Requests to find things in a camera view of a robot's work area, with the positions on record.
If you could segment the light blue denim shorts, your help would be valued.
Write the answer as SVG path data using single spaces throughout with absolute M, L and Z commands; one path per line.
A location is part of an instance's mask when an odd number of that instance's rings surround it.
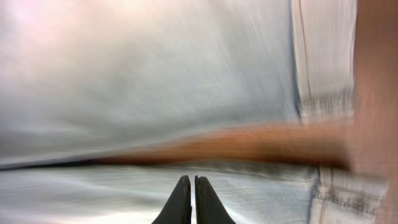
M 373 223 L 385 181 L 309 166 L 77 166 L 353 112 L 356 1 L 2 1 L 1 222 L 150 223 L 182 175 L 236 223 Z

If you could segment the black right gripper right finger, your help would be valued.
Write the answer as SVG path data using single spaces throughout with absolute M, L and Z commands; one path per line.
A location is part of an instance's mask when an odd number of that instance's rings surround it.
M 195 177 L 197 224 L 235 224 L 206 177 Z

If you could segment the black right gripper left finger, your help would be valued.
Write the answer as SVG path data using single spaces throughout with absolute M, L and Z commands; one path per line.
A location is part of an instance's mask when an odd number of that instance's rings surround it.
M 191 185 L 189 177 L 183 175 L 152 224 L 191 224 L 191 217 Z

